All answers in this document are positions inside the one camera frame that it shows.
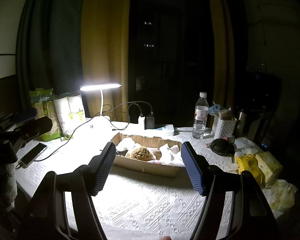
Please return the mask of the white towel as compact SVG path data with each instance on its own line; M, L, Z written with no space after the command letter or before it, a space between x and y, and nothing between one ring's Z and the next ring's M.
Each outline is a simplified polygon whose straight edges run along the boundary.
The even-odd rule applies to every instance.
M159 148L161 157L159 161L165 165L184 167L184 162L181 157L181 151L178 145L169 147L165 144Z

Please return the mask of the bubble wrap piece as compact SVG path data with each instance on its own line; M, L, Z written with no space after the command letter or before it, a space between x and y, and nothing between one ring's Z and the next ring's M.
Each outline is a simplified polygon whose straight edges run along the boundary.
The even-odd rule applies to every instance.
M135 142L132 138L126 137L123 138L118 145L116 146L116 150L118 152L124 152L124 151L128 151L132 148L134 148L135 146Z

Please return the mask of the brown fuzzy plush toy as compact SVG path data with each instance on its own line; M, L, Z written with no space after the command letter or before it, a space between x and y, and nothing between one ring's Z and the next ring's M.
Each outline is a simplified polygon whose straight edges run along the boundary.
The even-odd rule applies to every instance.
M140 161L150 161L155 160L155 155L151 153L146 147L141 146L131 152L130 158Z

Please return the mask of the black smartphone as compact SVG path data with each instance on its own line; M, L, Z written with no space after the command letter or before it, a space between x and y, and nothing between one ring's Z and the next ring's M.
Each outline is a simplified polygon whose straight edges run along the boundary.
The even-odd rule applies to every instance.
M45 144L37 144L19 160L19 166L21 168L29 167L45 151L46 148L47 146Z

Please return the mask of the open cardboard box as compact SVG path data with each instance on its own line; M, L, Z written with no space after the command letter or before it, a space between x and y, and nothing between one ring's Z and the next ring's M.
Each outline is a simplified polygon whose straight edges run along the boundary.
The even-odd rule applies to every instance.
M116 166L171 178L185 167L179 141L117 133L111 142L116 146Z

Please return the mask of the clear water bottle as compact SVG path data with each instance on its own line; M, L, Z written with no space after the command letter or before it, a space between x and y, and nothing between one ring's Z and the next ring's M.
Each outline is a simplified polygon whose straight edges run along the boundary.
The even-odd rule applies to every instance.
M192 136L194 139L203 139L205 135L207 115L209 110L209 104L206 97L207 94L205 92L200 92L199 99L195 105L192 129Z

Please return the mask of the white perforated basket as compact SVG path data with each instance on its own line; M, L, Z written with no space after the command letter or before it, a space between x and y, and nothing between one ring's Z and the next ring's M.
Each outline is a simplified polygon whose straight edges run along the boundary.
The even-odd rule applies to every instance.
M226 138L233 135L236 127L237 119L223 120L218 116L214 117L212 133L215 139Z

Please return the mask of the yellow snack packet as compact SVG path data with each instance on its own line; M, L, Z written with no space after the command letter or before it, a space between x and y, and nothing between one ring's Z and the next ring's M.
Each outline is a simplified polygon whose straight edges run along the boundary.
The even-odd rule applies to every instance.
M257 159L254 155L247 154L247 155L235 155L235 161L238 165L238 172L241 174L243 171L249 171L257 183L259 185L262 184L263 174L259 169Z

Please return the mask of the white blue flat box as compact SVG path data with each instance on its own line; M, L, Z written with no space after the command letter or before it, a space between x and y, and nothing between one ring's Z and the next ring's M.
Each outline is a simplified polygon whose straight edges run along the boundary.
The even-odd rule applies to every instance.
M167 136L174 136L174 126L173 125L165 125L160 126L158 128L151 129L154 133L164 134Z

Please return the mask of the white embossed tablecloth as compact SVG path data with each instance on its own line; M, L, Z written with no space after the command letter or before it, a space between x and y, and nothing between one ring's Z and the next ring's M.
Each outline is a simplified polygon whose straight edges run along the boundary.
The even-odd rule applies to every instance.
M113 165L103 189L88 192L91 159L100 155L117 133L189 141L209 163L206 196L193 189L186 167L175 178ZM211 138L190 133L174 136L127 129L96 134L91 122L70 140L53 140L29 167L15 176L30 198L31 221L25 233L34 239L59 239L75 231L78 239L287 239L275 226L273 212L249 171L237 174L229 157L207 148Z

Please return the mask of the white charger plug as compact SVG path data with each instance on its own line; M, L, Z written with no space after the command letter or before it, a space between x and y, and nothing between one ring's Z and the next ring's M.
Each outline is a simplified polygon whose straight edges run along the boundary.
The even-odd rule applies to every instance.
M144 116L139 116L138 117L138 128L141 131L145 130L145 117Z

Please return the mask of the black power adapter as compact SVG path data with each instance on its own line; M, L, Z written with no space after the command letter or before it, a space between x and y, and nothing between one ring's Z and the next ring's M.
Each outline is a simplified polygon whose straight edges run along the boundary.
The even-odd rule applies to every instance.
M149 114L146 116L146 129L154 129L155 128L155 118L153 114Z

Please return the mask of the white desk lamp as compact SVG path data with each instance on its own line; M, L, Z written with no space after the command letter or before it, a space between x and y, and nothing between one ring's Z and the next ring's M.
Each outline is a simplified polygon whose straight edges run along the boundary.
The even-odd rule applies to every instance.
M104 90L117 89L122 85L117 82L106 82L106 83L95 83L90 85L83 85L80 90L85 93L96 92L100 93L100 105L99 112L90 120L93 131L96 134L109 133L111 131L110 119L103 116L103 106L104 106Z

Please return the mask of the crumpled yellowish plastic bag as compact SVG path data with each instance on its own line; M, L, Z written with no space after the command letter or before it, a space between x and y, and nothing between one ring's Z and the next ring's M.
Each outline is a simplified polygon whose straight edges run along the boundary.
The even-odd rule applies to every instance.
M285 180L277 180L270 188L269 205L271 209L285 212L295 204L295 194L298 189Z

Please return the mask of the yellow curtain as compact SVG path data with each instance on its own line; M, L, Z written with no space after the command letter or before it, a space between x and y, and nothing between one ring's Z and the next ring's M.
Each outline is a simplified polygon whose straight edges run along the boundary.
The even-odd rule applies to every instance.
M83 0L81 57L83 83L117 82L122 86L105 90L104 103L115 107L109 116L127 121L128 32L130 0ZM99 112L99 91L85 93L88 112Z

